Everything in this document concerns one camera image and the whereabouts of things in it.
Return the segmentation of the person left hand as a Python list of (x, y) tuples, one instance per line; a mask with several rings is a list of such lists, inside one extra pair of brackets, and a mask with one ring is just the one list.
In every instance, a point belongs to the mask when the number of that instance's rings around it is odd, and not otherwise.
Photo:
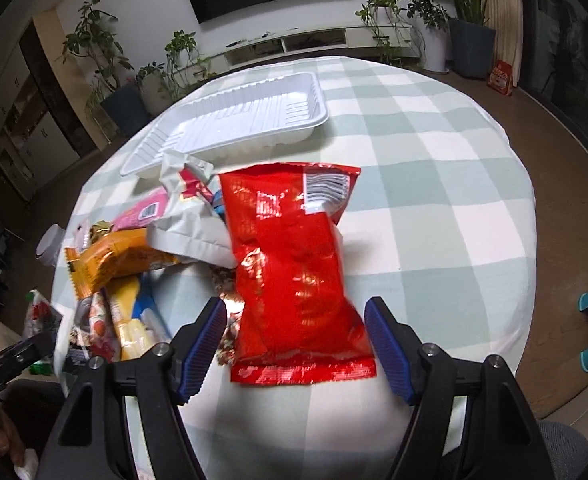
[(3, 411), (0, 403), (0, 457), (3, 456), (9, 456), (15, 466), (24, 466), (24, 444), (14, 423), (6, 412)]

